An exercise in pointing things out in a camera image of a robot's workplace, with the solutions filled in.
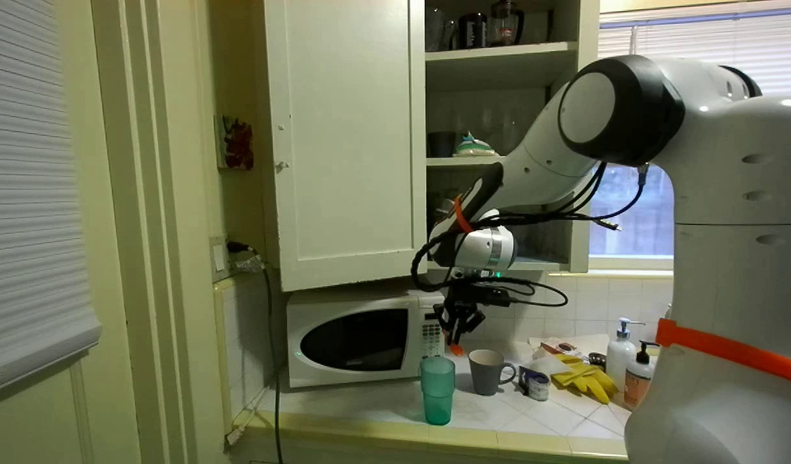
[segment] cup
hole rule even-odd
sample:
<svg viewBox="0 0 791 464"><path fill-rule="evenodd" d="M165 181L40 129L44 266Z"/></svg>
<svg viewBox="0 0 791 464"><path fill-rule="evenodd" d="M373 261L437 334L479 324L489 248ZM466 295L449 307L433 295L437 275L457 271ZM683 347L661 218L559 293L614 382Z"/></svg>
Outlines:
<svg viewBox="0 0 791 464"><path fill-rule="evenodd" d="M507 383L516 378L516 366L505 363L497 350L473 350L470 352L473 366L473 383L478 395L496 395L497 383Z"/></svg>
<svg viewBox="0 0 791 464"><path fill-rule="evenodd" d="M446 356L425 356L421 363L425 423L446 426L452 421L455 386L457 386L455 360Z"/></svg>

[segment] open cabinet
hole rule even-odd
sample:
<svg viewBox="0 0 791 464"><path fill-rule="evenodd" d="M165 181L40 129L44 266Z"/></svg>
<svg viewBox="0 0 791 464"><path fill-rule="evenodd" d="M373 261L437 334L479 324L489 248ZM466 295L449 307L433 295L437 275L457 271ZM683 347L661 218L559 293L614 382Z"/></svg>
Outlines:
<svg viewBox="0 0 791 464"><path fill-rule="evenodd" d="M457 156L474 133L497 154L518 147L550 98L599 48L599 0L433 0L425 5L428 228L496 156ZM514 271L586 271L587 223L514 227Z"/></svg>

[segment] cabinet door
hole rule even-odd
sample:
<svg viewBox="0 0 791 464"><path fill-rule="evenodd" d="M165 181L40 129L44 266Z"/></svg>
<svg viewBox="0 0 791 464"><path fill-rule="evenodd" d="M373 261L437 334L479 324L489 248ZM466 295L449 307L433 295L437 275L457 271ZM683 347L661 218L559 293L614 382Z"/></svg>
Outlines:
<svg viewBox="0 0 791 464"><path fill-rule="evenodd" d="M425 240L422 5L267 0L283 292L395 277Z"/></svg>

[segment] yellow object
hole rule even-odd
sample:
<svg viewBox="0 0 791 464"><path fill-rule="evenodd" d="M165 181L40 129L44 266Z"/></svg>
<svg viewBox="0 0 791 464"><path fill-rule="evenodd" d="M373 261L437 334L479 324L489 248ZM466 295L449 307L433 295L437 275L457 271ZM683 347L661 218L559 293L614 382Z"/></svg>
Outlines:
<svg viewBox="0 0 791 464"><path fill-rule="evenodd" d="M559 360L569 366L569 370L551 375L559 390L576 390L581 395L596 397L604 405L609 405L618 392L618 383L604 368L591 366L577 356L559 356Z"/></svg>

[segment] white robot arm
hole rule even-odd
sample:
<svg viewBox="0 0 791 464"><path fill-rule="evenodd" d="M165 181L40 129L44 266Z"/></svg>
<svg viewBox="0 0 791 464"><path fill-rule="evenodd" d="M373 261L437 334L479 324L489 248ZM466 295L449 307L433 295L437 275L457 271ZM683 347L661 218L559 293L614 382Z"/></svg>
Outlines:
<svg viewBox="0 0 791 464"><path fill-rule="evenodd" d="M505 271L500 223L587 218L576 191L599 163L654 163L676 187L676 293L631 462L791 462L791 98L689 60L594 61L433 228L433 257Z"/></svg>

